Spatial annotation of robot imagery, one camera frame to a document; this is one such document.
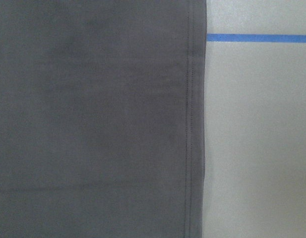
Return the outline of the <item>brown t-shirt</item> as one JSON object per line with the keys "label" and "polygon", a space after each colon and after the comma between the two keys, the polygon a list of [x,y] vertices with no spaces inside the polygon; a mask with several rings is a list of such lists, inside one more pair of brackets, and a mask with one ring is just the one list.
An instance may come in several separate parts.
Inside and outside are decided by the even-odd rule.
{"label": "brown t-shirt", "polygon": [[204,0],[0,0],[0,238],[199,238]]}

